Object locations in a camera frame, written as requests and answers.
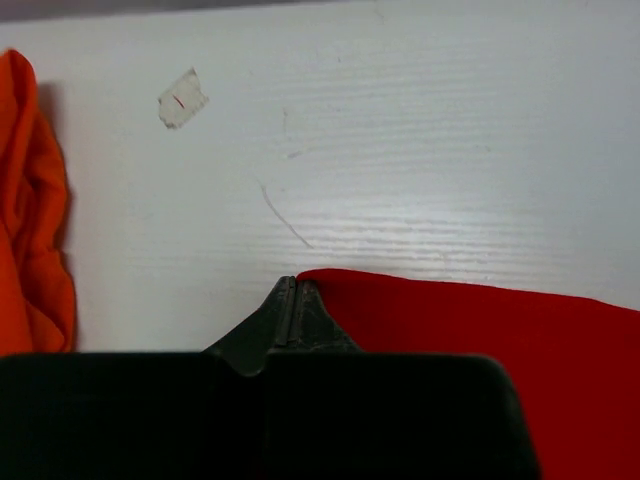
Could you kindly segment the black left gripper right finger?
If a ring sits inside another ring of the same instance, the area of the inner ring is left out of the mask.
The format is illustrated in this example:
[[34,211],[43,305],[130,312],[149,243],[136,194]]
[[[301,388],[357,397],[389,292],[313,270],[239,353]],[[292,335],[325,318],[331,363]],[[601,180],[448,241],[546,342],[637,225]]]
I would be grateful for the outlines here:
[[515,387],[477,355],[363,351],[312,281],[264,366],[269,479],[537,479]]

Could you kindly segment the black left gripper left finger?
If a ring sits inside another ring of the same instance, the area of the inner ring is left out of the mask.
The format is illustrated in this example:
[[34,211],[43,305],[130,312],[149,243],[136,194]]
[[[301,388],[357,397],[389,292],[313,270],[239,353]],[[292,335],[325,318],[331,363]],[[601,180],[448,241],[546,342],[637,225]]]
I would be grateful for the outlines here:
[[284,277],[201,352],[17,354],[1,362],[5,479],[251,475],[265,436],[261,371],[290,318]]

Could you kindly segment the red t-shirt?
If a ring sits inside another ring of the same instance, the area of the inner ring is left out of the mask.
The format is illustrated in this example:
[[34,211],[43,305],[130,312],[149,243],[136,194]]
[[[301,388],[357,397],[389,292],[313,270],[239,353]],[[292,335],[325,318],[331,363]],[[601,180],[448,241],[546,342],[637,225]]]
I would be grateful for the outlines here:
[[343,270],[303,272],[374,352],[483,354],[515,383],[547,479],[639,475],[639,314],[597,300]]

